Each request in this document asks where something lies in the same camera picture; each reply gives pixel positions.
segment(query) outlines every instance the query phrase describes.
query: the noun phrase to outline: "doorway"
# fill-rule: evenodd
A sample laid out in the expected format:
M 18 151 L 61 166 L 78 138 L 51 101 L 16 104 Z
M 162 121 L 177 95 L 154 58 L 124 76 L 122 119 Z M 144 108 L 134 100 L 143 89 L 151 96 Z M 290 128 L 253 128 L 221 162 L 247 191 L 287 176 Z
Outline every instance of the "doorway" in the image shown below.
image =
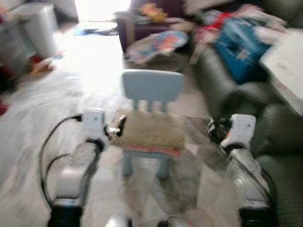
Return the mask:
M 75 0 L 80 22 L 114 19 L 114 13 L 128 9 L 131 0 Z

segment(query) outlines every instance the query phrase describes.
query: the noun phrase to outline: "pillow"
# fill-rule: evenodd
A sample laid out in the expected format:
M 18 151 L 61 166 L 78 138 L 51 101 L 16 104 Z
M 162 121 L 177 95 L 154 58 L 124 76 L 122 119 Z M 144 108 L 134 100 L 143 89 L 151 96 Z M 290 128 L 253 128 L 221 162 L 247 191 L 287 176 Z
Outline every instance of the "pillow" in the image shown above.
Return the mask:
M 223 5 L 235 0 L 183 0 L 184 13 L 193 15 L 200 9 L 207 9 L 219 5 Z

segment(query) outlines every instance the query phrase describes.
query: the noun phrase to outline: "tiled floor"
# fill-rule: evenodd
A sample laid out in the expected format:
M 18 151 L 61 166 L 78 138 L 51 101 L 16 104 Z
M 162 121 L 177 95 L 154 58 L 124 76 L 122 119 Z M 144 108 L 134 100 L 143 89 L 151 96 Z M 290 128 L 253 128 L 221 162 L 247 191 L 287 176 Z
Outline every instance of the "tiled floor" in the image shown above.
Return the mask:
M 117 108 L 131 106 L 121 90 L 120 73 L 127 62 L 122 60 L 117 36 L 66 35 L 62 40 L 65 57 L 54 72 L 24 77 L 15 93 L 4 96 L 10 107 L 0 117 L 0 226 L 45 226 L 49 211 L 38 190 L 37 155 L 60 119 L 98 107 L 110 122 Z M 187 143 L 181 159 L 173 160 L 169 179 L 156 178 L 159 163 L 150 159 L 135 160 L 134 174 L 123 178 L 122 151 L 110 147 L 93 178 L 83 226 L 103 226 L 119 212 L 131 216 L 139 227 L 156 226 L 159 220 L 181 213 L 197 226 L 239 224 L 224 177 L 224 155 L 204 130 L 208 113 L 202 94 L 190 66 L 184 74 L 183 92 L 169 111 L 184 116 Z M 79 124 L 66 123 L 50 140 L 47 159 L 73 151 L 84 136 Z M 51 171 L 51 180 L 59 164 Z

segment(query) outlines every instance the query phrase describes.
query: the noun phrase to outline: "child chair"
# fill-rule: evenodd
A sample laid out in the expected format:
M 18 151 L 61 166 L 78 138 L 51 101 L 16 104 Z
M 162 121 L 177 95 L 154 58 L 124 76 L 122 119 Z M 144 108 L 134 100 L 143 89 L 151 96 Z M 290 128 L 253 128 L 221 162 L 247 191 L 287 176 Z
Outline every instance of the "child chair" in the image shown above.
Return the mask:
M 181 73 L 159 70 L 125 70 L 122 73 L 125 95 L 134 100 L 134 109 L 120 109 L 126 115 L 122 137 L 113 137 L 112 144 L 123 149 L 124 176 L 133 173 L 132 158 L 155 158 L 161 161 L 157 176 L 167 178 L 170 158 L 179 157 L 184 148 L 180 116 L 167 113 L 168 102 L 177 99 L 182 90 Z M 147 101 L 147 111 L 139 110 L 139 101 Z M 153 111 L 154 101 L 161 102 L 161 111 Z

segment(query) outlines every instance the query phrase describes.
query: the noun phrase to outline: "chair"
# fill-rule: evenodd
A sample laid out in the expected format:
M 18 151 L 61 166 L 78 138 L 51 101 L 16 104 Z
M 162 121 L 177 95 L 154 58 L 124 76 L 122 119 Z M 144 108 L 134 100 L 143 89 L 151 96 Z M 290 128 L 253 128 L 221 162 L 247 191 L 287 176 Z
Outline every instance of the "chair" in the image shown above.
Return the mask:
M 182 12 L 182 0 L 131 0 L 128 11 L 116 12 L 117 29 L 123 52 L 134 41 L 143 39 L 151 34 L 165 32 L 170 29 L 170 25 L 175 22 L 136 25 L 134 15 L 137 9 L 148 3 L 156 3 L 156 7 L 164 9 L 168 17 L 184 17 Z
M 175 101 L 182 90 L 181 73 L 159 70 L 125 70 L 122 73 L 125 95 L 134 100 L 134 109 L 120 109 L 116 119 L 127 119 L 122 137 L 113 137 L 112 144 L 123 149 L 124 176 L 133 173 L 135 157 L 161 160 L 157 176 L 167 178 L 171 156 L 179 157 L 184 148 L 182 118 L 167 113 L 168 102 Z M 138 110 L 139 101 L 147 101 L 147 111 Z M 154 101 L 161 102 L 161 112 L 152 111 Z

